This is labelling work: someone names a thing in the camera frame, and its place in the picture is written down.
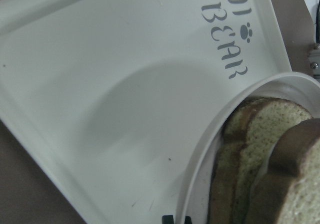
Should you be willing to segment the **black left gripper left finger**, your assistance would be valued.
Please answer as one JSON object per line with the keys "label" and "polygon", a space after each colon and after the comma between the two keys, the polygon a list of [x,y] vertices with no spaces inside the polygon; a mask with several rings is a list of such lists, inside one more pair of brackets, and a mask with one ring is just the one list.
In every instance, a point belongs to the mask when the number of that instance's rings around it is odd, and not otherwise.
{"label": "black left gripper left finger", "polygon": [[163,215],[161,217],[162,224],[174,224],[174,217],[173,215]]}

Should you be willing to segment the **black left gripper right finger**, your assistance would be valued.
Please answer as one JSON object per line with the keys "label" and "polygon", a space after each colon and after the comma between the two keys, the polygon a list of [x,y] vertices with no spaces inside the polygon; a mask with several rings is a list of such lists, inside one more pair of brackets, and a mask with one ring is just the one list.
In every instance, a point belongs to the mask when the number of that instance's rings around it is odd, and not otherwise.
{"label": "black left gripper right finger", "polygon": [[192,224],[192,218],[190,216],[185,216],[184,224]]}

